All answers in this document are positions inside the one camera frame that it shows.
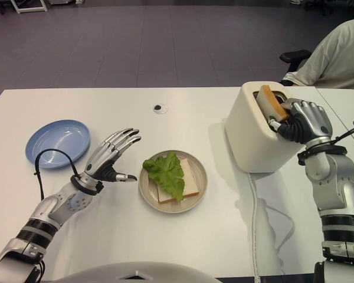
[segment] person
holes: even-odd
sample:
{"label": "person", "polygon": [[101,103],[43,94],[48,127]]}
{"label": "person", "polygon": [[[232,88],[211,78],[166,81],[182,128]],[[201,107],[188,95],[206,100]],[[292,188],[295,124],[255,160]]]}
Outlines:
{"label": "person", "polygon": [[354,89],[354,19],[336,27],[304,66],[287,73],[283,80],[294,85]]}

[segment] metallic robot hand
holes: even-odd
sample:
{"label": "metallic robot hand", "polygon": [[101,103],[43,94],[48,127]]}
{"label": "metallic robot hand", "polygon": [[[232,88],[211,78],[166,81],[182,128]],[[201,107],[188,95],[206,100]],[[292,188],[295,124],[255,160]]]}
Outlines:
{"label": "metallic robot hand", "polygon": [[329,139],[332,136],[332,125],[323,107],[294,98],[287,99],[281,105],[290,112],[288,123],[280,124],[270,119],[269,124],[285,139],[306,144],[318,138]]}
{"label": "metallic robot hand", "polygon": [[136,181],[133,175],[117,173],[113,165],[126,149],[141,140],[140,136],[135,136],[138,133],[139,130],[129,128],[110,135],[90,156],[79,183],[84,187],[95,187],[98,181]]}

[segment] plate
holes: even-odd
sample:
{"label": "plate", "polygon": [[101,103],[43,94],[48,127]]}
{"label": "plate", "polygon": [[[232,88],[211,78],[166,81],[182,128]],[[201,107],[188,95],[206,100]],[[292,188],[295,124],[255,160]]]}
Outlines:
{"label": "plate", "polygon": [[157,184],[151,178],[148,178],[148,172],[145,169],[140,171],[139,190],[147,203],[149,203],[153,208],[166,213],[180,213],[192,209],[204,197],[207,189],[207,174],[202,163],[199,162],[199,160],[193,155],[186,152],[181,152],[179,150],[167,150],[165,152],[155,154],[151,158],[156,159],[159,156],[166,157],[169,152],[175,152],[180,160],[188,159],[199,194],[184,198],[180,202],[173,200],[167,203],[159,203]]}
{"label": "plate", "polygon": [[[59,149],[67,153],[72,161],[79,159],[89,148],[90,135],[87,126],[75,120],[52,122],[38,131],[29,139],[25,154],[34,164],[35,158],[45,149]],[[70,164],[68,159],[59,152],[45,152],[40,158],[40,168],[54,169]]]}

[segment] bread slice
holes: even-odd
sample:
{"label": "bread slice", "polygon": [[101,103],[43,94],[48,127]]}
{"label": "bread slice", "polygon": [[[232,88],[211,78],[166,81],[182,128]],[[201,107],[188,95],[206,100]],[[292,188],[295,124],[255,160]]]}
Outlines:
{"label": "bread slice", "polygon": [[[183,196],[187,198],[188,196],[195,196],[199,194],[198,187],[196,186],[193,174],[190,169],[188,159],[181,160],[181,168],[183,171],[183,179],[185,181],[185,187],[183,189]],[[170,194],[166,193],[163,189],[158,185],[158,195],[159,195],[159,203],[166,203],[175,200]]]}
{"label": "bread slice", "polygon": [[273,117],[277,122],[282,122],[289,117],[268,85],[263,85],[261,87],[256,101],[266,120]]}

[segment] green lettuce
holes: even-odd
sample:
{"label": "green lettuce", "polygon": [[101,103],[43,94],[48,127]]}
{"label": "green lettuce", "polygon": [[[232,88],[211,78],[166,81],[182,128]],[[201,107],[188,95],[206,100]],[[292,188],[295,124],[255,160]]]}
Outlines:
{"label": "green lettuce", "polygon": [[143,168],[165,192],[176,200],[183,199],[183,171],[175,152],[169,152],[167,157],[159,156],[156,160],[148,159],[143,162]]}

